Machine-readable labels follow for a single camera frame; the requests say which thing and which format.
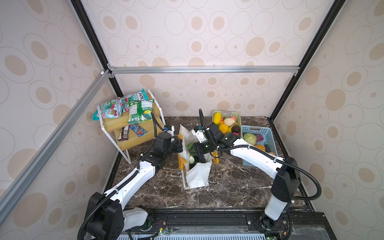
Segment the white radish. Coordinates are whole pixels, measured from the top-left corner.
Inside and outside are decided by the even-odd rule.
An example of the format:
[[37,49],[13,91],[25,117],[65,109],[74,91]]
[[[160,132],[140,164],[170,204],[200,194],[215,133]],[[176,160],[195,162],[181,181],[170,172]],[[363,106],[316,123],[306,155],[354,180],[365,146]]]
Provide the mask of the white radish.
[[194,156],[189,156],[188,161],[189,161],[189,164],[190,164],[190,165],[194,165],[194,164],[195,164],[195,158],[194,158]]

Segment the white grocery bag yellow handles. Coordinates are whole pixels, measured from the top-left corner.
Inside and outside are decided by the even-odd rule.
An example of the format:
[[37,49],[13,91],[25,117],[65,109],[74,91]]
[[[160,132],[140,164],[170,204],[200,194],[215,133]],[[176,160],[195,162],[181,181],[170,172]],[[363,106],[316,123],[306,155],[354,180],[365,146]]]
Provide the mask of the white grocery bag yellow handles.
[[210,161],[207,163],[195,162],[190,165],[188,158],[191,156],[191,145],[198,139],[192,134],[192,130],[187,130],[180,125],[178,137],[183,141],[183,152],[178,154],[179,169],[182,173],[183,187],[185,190],[207,187],[209,185],[209,175],[213,163],[219,163],[218,152],[213,152]]

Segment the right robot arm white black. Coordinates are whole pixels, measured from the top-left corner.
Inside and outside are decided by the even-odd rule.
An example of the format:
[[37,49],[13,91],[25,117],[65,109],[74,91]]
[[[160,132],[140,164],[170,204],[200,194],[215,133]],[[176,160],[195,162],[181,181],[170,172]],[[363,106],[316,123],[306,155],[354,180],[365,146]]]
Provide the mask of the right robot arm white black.
[[[296,200],[312,201],[322,194],[319,181],[307,171],[297,165],[294,158],[286,159],[271,155],[258,149],[255,144],[248,143],[234,133],[223,134],[213,122],[206,124],[202,110],[199,110],[201,125],[196,128],[198,141],[189,150],[196,162],[203,163],[208,155],[214,152],[226,153],[241,158],[262,170],[272,178],[271,197],[261,216],[261,223],[265,230],[273,230],[282,213],[288,211],[292,202]],[[313,196],[296,196],[301,184],[301,175],[307,176],[316,186]]]

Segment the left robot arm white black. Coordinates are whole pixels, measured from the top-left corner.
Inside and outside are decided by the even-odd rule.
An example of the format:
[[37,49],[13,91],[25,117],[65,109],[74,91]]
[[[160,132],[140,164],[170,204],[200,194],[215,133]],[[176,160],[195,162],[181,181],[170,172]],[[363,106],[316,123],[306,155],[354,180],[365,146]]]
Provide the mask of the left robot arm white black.
[[160,133],[155,132],[150,147],[140,155],[138,166],[111,189],[90,197],[77,235],[79,240],[86,237],[116,240],[122,232],[145,224],[149,215],[146,210],[125,210],[125,207],[134,194],[159,172],[167,159],[183,151],[183,142],[174,131],[174,126],[165,125]]

